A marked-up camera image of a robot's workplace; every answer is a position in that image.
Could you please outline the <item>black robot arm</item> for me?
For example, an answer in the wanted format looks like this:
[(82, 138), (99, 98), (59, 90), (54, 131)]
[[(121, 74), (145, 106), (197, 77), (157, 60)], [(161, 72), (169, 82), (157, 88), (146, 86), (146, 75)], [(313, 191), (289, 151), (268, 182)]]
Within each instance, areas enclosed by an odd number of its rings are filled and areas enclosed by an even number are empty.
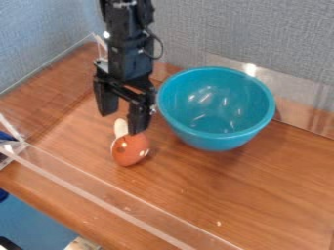
[(94, 94), (102, 116), (115, 113), (119, 99), (130, 103), (129, 132), (143, 132), (155, 108), (157, 89), (150, 81), (154, 67), (154, 23), (151, 0), (99, 0), (110, 37), (107, 60), (97, 59)]

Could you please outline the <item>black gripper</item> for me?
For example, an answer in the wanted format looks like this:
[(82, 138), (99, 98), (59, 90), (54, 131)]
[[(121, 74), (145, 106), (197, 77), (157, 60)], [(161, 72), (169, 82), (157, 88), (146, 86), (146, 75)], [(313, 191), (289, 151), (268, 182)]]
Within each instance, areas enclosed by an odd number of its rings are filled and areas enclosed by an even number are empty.
[(102, 116), (115, 113), (119, 100), (130, 102), (129, 131), (143, 132), (151, 121), (150, 109), (155, 105), (153, 73), (154, 38), (146, 32), (138, 37), (106, 40), (107, 57), (94, 62), (94, 94)]

